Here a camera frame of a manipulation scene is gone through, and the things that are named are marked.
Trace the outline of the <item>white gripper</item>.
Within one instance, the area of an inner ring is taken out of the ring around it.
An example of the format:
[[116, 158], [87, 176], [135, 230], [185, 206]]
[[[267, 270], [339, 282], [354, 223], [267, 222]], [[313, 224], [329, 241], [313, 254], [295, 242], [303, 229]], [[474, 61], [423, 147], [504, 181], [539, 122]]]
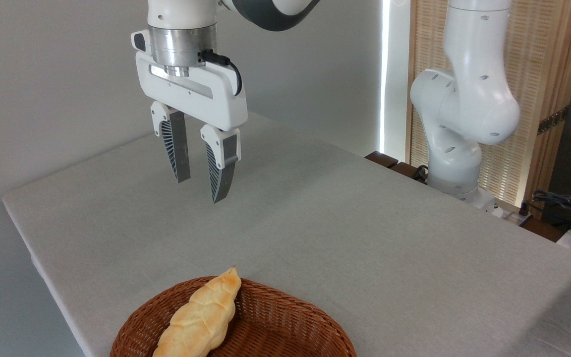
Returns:
[[150, 107], [154, 133], [163, 139], [177, 182], [190, 178], [186, 113], [206, 123], [200, 135], [206, 143], [212, 201], [222, 201], [241, 159], [240, 130], [235, 128], [248, 119], [245, 90], [237, 91], [235, 70], [207, 62], [189, 67], [187, 77], [177, 77], [152, 58], [149, 30], [133, 32], [131, 42], [140, 86], [157, 100]]

